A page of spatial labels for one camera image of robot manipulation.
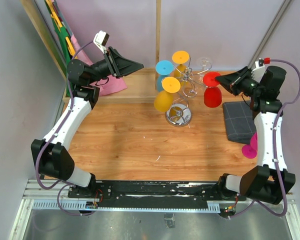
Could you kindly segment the red plastic wine glass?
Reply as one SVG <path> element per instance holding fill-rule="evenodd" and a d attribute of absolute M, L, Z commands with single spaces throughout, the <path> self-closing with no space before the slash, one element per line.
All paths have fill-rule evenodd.
<path fill-rule="evenodd" d="M 218 87 L 220 83 L 216 80 L 220 75 L 219 72 L 212 71 L 205 74 L 202 79 L 206 85 L 203 101 L 209 108 L 216 108 L 222 103 L 222 92 Z"/>

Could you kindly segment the clear wine glass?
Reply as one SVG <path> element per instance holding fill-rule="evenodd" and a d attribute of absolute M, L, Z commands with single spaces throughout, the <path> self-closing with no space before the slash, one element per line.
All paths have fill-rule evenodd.
<path fill-rule="evenodd" d="M 197 74 L 202 75 L 212 68 L 213 61 L 209 57 L 200 57 L 197 59 L 197 64 L 201 67 Z"/>

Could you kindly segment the blue plastic wine glass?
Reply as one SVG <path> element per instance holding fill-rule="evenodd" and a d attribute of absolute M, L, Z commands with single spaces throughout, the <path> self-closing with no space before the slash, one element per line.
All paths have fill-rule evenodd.
<path fill-rule="evenodd" d="M 158 92 L 163 91 L 162 80 L 169 77 L 174 70 L 174 65 L 169 60 L 161 60 L 155 66 L 155 71 L 158 74 L 156 79 L 156 89 Z"/>

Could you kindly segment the yellow wine glass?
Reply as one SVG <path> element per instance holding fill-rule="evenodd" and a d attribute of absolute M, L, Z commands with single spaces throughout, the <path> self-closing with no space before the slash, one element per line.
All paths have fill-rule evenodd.
<path fill-rule="evenodd" d="M 167 112 L 174 101 L 174 94 L 181 89 L 181 83 L 173 76 L 165 77 L 161 81 L 163 90 L 154 99 L 154 107 L 159 112 Z"/>
<path fill-rule="evenodd" d="M 180 78 L 182 75 L 182 72 L 187 68 L 185 63 L 190 59 L 190 55 L 187 51 L 184 50 L 179 50 L 176 51 L 173 55 L 172 55 L 172 61 L 177 64 L 174 72 L 173 72 L 173 76 L 175 78 Z"/>

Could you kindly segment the magenta plastic wine glass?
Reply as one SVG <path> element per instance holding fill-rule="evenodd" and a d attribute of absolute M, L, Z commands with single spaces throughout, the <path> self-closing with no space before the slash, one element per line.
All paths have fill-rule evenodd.
<path fill-rule="evenodd" d="M 246 144 L 241 148 L 241 152 L 248 159 L 253 159 L 257 156 L 257 154 L 258 154 L 258 134 L 257 133 L 255 133 L 251 137 L 249 144 Z"/>

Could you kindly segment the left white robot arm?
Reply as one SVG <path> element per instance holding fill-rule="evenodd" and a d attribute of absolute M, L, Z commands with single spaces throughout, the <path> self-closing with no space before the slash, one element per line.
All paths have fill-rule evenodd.
<path fill-rule="evenodd" d="M 86 198 L 97 193 L 96 177 L 75 165 L 68 152 L 70 143 L 85 117 L 96 105 L 100 89 L 91 86 L 100 80 L 109 80 L 109 76 L 121 78 L 144 68 L 144 65 L 129 60 L 111 46 L 103 51 L 103 60 L 92 65 L 73 58 L 66 67 L 70 100 L 60 119 L 42 140 L 35 139 L 31 144 L 35 176 L 42 189 L 49 190 L 56 186 L 46 186 L 40 177 L 56 179 L 56 183 L 75 186 Z"/>

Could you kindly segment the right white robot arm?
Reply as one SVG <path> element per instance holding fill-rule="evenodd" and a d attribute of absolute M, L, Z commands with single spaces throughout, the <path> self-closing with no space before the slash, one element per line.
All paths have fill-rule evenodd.
<path fill-rule="evenodd" d="M 234 96 L 243 93 L 250 97 L 249 107 L 257 133 L 256 166 L 242 176 L 227 173 L 220 176 L 216 188 L 220 199 L 228 200 L 238 193 L 255 201 L 277 205 L 294 186 L 296 176 L 288 172 L 283 155 L 283 104 L 278 100 L 286 74 L 283 68 L 270 65 L 260 81 L 254 80 L 253 71 L 248 67 L 215 78 Z"/>

